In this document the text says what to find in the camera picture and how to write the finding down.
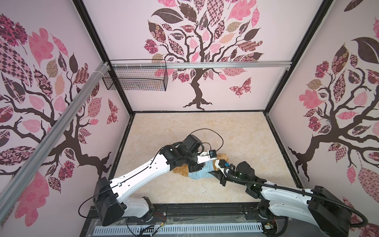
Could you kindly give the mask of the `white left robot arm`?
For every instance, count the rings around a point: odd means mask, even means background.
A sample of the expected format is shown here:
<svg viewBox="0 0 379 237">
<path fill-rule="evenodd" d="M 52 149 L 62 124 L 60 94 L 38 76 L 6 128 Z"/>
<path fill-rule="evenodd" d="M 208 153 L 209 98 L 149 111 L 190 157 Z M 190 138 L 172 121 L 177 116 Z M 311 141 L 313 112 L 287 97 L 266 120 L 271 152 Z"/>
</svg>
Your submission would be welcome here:
<svg viewBox="0 0 379 237">
<path fill-rule="evenodd" d="M 112 180 L 101 178 L 92 200 L 102 226 L 109 226 L 122 217 L 149 220 L 155 208 L 148 197 L 131 198 L 135 191 L 183 165 L 188 166 L 189 172 L 200 171 L 216 157 L 215 150 L 206 151 L 203 143 L 190 134 L 184 141 L 162 147 L 151 160 L 125 175 Z"/>
</svg>

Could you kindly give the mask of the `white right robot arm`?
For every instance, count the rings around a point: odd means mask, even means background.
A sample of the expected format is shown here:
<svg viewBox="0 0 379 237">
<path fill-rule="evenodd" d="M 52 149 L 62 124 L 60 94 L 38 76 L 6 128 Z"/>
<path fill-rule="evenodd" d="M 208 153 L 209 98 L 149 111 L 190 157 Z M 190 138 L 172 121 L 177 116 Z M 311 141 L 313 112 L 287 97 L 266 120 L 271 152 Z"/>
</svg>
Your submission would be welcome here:
<svg viewBox="0 0 379 237">
<path fill-rule="evenodd" d="M 246 193 L 260 201 L 258 214 L 261 218 L 283 216 L 313 224 L 330 237 L 349 235 L 351 211 L 324 187 L 292 189 L 277 186 L 257 177 L 247 162 L 234 166 L 226 160 L 215 160 L 214 166 L 216 169 L 211 174 L 221 185 L 225 186 L 227 182 L 244 185 Z"/>
</svg>

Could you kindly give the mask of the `tan plush teddy bear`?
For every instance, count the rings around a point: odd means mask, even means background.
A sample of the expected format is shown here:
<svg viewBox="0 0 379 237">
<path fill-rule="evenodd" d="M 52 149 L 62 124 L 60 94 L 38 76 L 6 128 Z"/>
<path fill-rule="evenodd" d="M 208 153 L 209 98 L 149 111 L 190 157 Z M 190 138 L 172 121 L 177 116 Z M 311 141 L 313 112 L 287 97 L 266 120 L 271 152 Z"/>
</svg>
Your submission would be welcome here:
<svg viewBox="0 0 379 237">
<path fill-rule="evenodd" d="M 216 160 L 226 160 L 227 162 L 229 162 L 228 156 L 223 153 L 218 154 Z M 175 174 L 179 174 L 183 177 L 188 177 L 188 174 L 189 174 L 188 165 L 182 165 L 181 167 L 174 168 L 172 172 Z"/>
</svg>

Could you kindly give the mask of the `light blue fleece hoodie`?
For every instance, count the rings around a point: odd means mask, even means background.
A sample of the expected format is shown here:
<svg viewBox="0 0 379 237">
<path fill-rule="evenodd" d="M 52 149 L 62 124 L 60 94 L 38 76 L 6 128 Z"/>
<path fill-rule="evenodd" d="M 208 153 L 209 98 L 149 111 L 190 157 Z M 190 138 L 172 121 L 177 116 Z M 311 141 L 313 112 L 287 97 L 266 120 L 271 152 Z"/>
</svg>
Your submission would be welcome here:
<svg viewBox="0 0 379 237">
<path fill-rule="evenodd" d="M 188 177 L 193 180 L 212 178 L 214 177 L 210 172 L 215 171 L 215 161 L 208 161 L 204 163 L 204 167 L 200 171 L 192 172 L 188 174 Z"/>
</svg>

